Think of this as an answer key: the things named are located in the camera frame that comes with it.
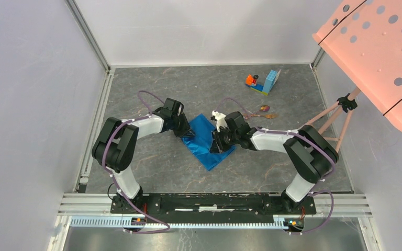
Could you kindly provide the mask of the blue cloth napkin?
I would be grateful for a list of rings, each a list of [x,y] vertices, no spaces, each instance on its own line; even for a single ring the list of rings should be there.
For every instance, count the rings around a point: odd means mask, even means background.
[[[207,171],[211,171],[218,166],[236,149],[235,146],[232,146],[231,149],[223,153],[210,152],[213,143],[211,133],[216,127],[202,113],[191,120],[189,125],[195,135],[193,137],[183,137],[182,142]]]

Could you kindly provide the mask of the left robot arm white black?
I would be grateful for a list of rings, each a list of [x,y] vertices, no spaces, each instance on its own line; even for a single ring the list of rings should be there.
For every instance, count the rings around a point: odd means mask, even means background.
[[[130,168],[137,141],[166,131],[172,131],[178,138],[195,135],[184,113],[184,105],[171,98],[142,117],[127,120],[108,118],[93,145],[92,157],[108,172],[117,195],[131,213],[139,212],[145,204],[143,190]]]

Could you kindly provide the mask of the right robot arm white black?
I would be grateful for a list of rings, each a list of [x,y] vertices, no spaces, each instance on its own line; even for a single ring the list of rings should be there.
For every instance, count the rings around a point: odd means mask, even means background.
[[[225,115],[211,113],[216,128],[212,131],[212,153],[223,153],[235,145],[251,151],[286,153],[297,174],[283,191],[281,205],[285,212],[295,213],[313,187],[334,170],[339,160],[336,149],[312,126],[298,130],[277,131],[251,127],[236,111]]]

